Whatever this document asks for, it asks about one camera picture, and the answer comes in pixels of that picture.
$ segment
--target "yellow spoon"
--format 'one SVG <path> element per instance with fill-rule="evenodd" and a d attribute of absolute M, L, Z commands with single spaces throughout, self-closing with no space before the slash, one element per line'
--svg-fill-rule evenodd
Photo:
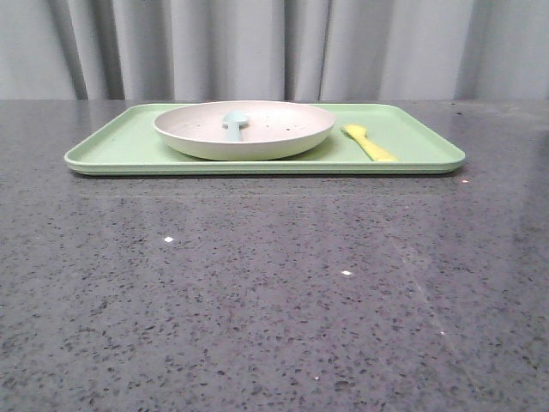
<path fill-rule="evenodd" d="M 398 161 L 398 158 L 366 137 L 365 127 L 358 124 L 346 124 L 341 130 L 358 143 L 373 161 Z"/>

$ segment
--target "curtain fold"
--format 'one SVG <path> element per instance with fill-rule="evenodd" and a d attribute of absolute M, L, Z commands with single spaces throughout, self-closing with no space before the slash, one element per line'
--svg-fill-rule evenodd
<path fill-rule="evenodd" d="M 547 0 L 0 0 L 0 99 L 548 99 Z"/>

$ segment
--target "granite countertop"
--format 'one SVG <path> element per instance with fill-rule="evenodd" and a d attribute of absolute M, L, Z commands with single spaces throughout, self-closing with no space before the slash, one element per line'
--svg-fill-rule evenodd
<path fill-rule="evenodd" d="M 86 178 L 0 101 L 0 410 L 546 411 L 549 102 L 388 102 L 441 176 Z"/>

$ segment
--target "white plate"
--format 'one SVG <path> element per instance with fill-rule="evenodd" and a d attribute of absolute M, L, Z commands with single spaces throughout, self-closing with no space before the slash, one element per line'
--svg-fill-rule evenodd
<path fill-rule="evenodd" d="M 241 142 L 228 142 L 223 117 L 231 110 L 249 119 Z M 321 143 L 335 115 L 319 107 L 268 100 L 234 100 L 179 107 L 162 113 L 154 128 L 179 152 L 215 161 L 265 161 L 305 152 Z"/>

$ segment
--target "plastic tray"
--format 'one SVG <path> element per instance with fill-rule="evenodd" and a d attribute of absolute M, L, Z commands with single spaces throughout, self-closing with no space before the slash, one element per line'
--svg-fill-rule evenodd
<path fill-rule="evenodd" d="M 153 121 L 173 103 L 133 106 L 69 150 L 64 159 L 72 170 L 87 175 L 177 174 L 423 174 L 456 170 L 465 154 L 433 130 L 388 105 L 315 104 L 336 116 L 334 129 L 315 148 L 276 161 L 206 161 L 166 146 Z M 341 132 L 344 124 L 362 124 L 368 137 L 399 161 L 370 160 L 360 146 Z"/>

